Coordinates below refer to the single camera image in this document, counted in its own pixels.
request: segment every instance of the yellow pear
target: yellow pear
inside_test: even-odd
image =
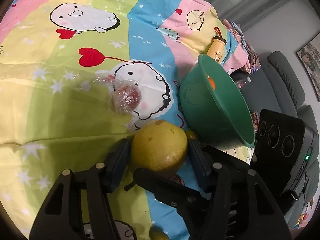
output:
[[[129,168],[147,168],[166,178],[184,164],[188,140],[185,132],[165,121],[153,120],[133,137]]]

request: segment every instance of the pile of clothes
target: pile of clothes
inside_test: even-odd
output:
[[[231,32],[236,41],[241,45],[242,49],[248,55],[246,64],[240,69],[249,74],[253,74],[261,67],[257,53],[254,51],[253,47],[250,46],[244,39],[243,32],[241,31],[239,25],[235,24],[234,22],[227,21],[226,19],[224,19],[222,23]]]

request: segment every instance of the white wall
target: white wall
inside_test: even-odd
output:
[[[260,55],[261,60],[266,60],[267,56],[276,50],[286,56],[305,91],[305,104],[312,106],[320,132],[320,103],[295,54],[319,32],[320,19],[308,7],[307,2],[292,0],[247,30],[244,37]]]

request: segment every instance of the picture frame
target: picture frame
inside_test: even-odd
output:
[[[320,33],[310,42],[296,52],[297,57],[304,66],[318,102],[320,102]]]

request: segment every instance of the clear plastic bottle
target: clear plastic bottle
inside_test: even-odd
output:
[[[241,79],[235,81],[235,84],[236,84],[237,88],[239,88],[239,89],[243,88],[244,85],[247,83],[251,83],[250,77],[241,78]]]

